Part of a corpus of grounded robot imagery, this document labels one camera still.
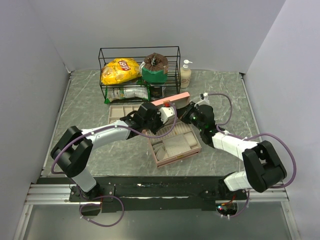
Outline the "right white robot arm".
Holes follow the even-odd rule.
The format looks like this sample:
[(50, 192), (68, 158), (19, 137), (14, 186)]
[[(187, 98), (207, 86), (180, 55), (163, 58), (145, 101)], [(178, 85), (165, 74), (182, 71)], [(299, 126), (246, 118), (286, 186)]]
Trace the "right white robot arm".
[(253, 189), (259, 193), (272, 188), (287, 177), (287, 171), (274, 146), (269, 141), (248, 141), (222, 130), (215, 121), (213, 108), (194, 102), (179, 109), (178, 118), (199, 130), (201, 140), (208, 146), (240, 159), (244, 170), (233, 172), (222, 179), (218, 193), (230, 199), (238, 190)]

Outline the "pink jewelry box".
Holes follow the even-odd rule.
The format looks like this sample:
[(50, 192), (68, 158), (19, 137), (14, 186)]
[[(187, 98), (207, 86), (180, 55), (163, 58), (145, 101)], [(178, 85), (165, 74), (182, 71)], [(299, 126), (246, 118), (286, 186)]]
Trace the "pink jewelry box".
[(194, 156), (202, 149), (192, 126), (179, 119), (169, 119), (155, 136), (147, 139), (146, 154), (158, 168)]

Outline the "pink jewelry tray insert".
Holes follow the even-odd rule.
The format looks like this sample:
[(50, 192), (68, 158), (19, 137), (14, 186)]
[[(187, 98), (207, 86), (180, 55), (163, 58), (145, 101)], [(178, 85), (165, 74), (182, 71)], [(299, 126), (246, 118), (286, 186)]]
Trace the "pink jewelry tray insert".
[(140, 105), (111, 105), (109, 108), (108, 124), (112, 124), (120, 118), (127, 116), (132, 111), (137, 111)]

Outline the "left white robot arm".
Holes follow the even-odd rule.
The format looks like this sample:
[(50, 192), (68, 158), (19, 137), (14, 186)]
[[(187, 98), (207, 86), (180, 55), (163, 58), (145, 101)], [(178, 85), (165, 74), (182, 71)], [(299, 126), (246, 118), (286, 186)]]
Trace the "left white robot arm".
[(87, 201), (94, 201), (100, 194), (100, 185), (86, 168), (92, 151), (109, 143), (142, 135), (143, 131), (156, 134), (174, 117), (172, 106), (157, 107), (145, 102), (126, 116), (102, 127), (69, 127), (51, 150), (50, 156), (62, 173), (77, 184), (81, 195)]

